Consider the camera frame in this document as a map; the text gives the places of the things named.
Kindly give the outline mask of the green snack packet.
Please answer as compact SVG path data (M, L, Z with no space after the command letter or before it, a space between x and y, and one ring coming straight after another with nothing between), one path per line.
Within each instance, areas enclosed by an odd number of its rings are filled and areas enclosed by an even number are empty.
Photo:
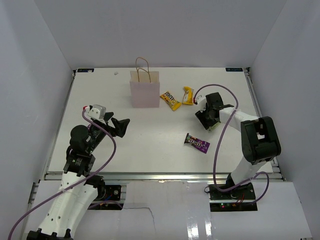
M210 126L208 130L211 132L211 131L215 130L219 125L220 125L220 123L218 122L218 123L214 124L213 126Z

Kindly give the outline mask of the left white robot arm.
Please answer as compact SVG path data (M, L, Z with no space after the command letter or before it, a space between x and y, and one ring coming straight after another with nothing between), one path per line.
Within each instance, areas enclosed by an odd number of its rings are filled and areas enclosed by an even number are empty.
M91 203L105 196L103 177L91 172L93 152L106 136L122 138L130 123L128 118L117 120L113 115L97 107L82 111L89 125L71 130L58 192L49 198L52 205L38 229L27 234L28 240L72 240Z

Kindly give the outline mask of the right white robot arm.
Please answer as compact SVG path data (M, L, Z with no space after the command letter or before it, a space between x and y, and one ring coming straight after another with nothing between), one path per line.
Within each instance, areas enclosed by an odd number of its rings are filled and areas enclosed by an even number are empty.
M220 192L236 200L244 193L242 185L266 173L260 171L267 162L281 153L281 145L271 117L258 117L239 110L239 101L234 97L235 105L224 104L218 92L206 96L194 96L193 103L199 106L196 117L206 130L223 123L221 135L216 145L213 160L213 185ZM217 185L216 170L220 146L227 130L232 127L240 132L242 158L227 177L223 186Z

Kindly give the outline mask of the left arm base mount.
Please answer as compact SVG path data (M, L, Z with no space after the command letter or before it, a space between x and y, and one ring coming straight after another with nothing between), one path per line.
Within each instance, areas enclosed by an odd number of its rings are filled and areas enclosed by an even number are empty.
M122 210L121 185L106 184L102 176L95 175L85 182L97 190L97 197L88 207L89 210Z

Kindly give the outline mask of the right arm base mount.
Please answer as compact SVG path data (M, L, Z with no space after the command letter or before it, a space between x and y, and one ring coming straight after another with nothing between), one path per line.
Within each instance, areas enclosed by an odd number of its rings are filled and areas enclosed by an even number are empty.
M213 184L204 188L209 195L210 211L212 213L226 212L256 212L256 194L252 183L241 185L229 192L218 191Z

